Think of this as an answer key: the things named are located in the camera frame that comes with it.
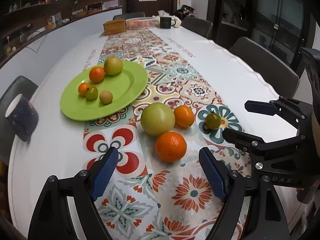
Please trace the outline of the grey chair right near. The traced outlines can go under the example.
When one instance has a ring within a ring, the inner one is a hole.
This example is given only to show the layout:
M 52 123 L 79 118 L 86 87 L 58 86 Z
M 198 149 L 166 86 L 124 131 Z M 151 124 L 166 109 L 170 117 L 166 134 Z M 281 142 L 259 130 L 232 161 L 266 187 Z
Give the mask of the grey chair right near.
M 296 93 L 298 75 L 261 45 L 247 37 L 241 37 L 229 51 L 259 73 L 279 95 L 292 98 Z

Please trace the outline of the large green apple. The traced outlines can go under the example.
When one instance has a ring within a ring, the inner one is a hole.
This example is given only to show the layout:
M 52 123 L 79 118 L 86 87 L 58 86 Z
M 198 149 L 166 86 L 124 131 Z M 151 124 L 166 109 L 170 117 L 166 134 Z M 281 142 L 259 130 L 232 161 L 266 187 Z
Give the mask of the large green apple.
M 146 133 L 157 137 L 174 128 L 174 111 L 163 103 L 152 103 L 141 114 L 140 124 Z

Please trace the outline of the green tomato front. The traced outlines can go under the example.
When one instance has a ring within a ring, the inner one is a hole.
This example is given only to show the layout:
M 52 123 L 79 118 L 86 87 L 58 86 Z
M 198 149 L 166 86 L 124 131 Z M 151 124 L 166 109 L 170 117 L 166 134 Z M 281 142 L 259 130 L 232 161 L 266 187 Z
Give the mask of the green tomato front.
M 98 94 L 99 92 L 97 87 L 91 86 L 86 93 L 86 99 L 90 101 L 96 100 L 98 98 Z

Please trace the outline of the yellow pear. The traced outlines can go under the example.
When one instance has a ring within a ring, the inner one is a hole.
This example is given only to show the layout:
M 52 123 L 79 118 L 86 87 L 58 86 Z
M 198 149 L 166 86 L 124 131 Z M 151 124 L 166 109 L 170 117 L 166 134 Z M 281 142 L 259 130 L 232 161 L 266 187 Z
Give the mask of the yellow pear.
M 118 75 L 123 70 L 123 61 L 115 56 L 108 57 L 104 63 L 104 71 L 107 75 Z

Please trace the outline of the grey chair right far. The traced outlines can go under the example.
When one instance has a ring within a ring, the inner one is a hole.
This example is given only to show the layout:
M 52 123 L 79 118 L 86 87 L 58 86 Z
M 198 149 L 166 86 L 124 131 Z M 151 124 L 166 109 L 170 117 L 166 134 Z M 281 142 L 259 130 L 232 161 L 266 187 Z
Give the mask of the grey chair right far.
M 213 23 L 210 21 L 187 16 L 182 21 L 181 26 L 204 38 L 211 38 Z

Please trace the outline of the large orange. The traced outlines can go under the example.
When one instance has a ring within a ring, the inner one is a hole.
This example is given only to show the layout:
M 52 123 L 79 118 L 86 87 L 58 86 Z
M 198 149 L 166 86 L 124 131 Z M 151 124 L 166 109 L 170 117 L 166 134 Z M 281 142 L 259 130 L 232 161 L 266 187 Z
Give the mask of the large orange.
M 185 156 L 187 143 L 179 133 L 166 132 L 157 138 L 155 150 L 163 161 L 175 163 Z

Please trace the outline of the green plate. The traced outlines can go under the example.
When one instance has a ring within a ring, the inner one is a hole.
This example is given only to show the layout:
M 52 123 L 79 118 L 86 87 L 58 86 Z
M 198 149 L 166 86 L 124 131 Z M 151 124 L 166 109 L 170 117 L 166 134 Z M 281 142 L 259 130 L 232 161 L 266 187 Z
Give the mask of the green plate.
M 101 63 L 70 81 L 61 95 L 60 109 L 72 120 L 100 119 L 134 102 L 147 83 L 148 74 L 140 64 L 124 61 L 122 70 L 111 75 Z

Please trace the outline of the orange mandarin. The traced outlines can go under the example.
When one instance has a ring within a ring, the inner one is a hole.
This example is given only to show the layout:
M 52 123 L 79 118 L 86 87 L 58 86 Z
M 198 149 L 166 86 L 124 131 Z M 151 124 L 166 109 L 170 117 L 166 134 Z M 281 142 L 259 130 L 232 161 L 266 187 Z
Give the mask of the orange mandarin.
M 78 86 L 78 93 L 82 97 L 86 97 L 91 85 L 89 83 L 83 82 Z
M 104 80 L 105 71 L 103 67 L 93 67 L 89 72 L 89 79 L 93 83 L 100 83 Z

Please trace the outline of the white plush toy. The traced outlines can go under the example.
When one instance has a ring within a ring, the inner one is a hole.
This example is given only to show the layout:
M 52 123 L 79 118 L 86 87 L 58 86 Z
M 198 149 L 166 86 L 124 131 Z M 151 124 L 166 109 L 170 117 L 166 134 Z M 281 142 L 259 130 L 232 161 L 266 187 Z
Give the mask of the white plush toy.
M 154 18 L 156 21 L 156 27 L 158 27 L 158 28 L 160 27 L 160 23 L 161 23 L 160 18 L 161 17 L 171 18 L 171 23 L 174 28 L 179 28 L 181 26 L 182 21 L 178 17 L 172 16 L 168 12 L 165 12 L 164 10 L 160 10 L 160 11 L 158 11 L 157 16 L 152 15 L 152 18 Z

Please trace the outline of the black mug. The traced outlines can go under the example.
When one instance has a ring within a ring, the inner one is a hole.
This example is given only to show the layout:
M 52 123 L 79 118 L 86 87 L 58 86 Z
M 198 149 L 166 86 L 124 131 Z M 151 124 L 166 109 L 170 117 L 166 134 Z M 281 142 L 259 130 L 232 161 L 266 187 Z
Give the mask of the black mug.
M 171 16 L 162 16 L 160 17 L 159 27 L 161 29 L 170 29 L 176 24 L 176 21 L 172 19 Z

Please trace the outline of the brown kiwi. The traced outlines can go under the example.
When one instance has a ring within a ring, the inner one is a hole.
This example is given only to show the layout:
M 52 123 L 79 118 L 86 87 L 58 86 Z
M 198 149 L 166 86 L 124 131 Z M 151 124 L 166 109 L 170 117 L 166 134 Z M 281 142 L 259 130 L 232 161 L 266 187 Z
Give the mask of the brown kiwi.
M 100 93 L 99 98 L 102 104 L 108 105 L 113 100 L 113 94 L 108 90 L 104 90 Z

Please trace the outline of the small orange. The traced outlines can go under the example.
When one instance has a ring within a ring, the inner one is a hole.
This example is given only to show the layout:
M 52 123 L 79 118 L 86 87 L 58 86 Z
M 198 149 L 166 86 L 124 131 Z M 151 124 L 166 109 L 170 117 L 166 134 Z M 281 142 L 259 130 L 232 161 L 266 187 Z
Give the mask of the small orange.
M 180 105 L 174 109 L 176 124 L 182 128 L 188 128 L 194 123 L 194 114 L 190 107 Z

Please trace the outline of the green tomato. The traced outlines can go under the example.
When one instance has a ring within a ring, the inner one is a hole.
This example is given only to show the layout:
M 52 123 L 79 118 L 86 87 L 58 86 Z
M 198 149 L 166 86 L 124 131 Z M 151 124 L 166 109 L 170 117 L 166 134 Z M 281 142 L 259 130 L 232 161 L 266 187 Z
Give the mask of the green tomato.
M 221 125 L 221 117 L 216 113 L 210 113 L 206 116 L 205 123 L 208 129 L 218 129 Z
M 96 100 L 98 98 L 98 94 L 99 92 L 97 87 L 91 86 L 86 93 L 86 99 L 90 101 Z

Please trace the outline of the orange mandarin front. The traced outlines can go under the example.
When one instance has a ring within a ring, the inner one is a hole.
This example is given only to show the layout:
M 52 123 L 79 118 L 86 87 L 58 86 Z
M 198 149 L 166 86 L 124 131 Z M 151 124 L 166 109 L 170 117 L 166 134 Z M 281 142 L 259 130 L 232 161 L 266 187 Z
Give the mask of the orange mandarin front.
M 86 97 L 91 85 L 89 83 L 83 82 L 78 86 L 78 93 L 82 97 Z

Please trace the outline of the patterned table runner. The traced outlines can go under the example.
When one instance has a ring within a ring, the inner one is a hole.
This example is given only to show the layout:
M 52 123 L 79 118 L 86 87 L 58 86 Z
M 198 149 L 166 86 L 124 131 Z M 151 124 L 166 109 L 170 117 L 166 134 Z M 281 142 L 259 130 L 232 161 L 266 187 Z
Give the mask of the patterned table runner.
M 210 148 L 228 169 L 251 174 L 249 156 L 227 143 L 242 131 L 234 112 L 171 38 L 148 29 L 109 35 L 99 57 L 141 65 L 148 84 L 130 105 L 86 122 L 84 149 L 99 160 L 119 151 L 114 174 L 96 201 L 113 239 L 205 239 L 222 209 L 199 161 Z

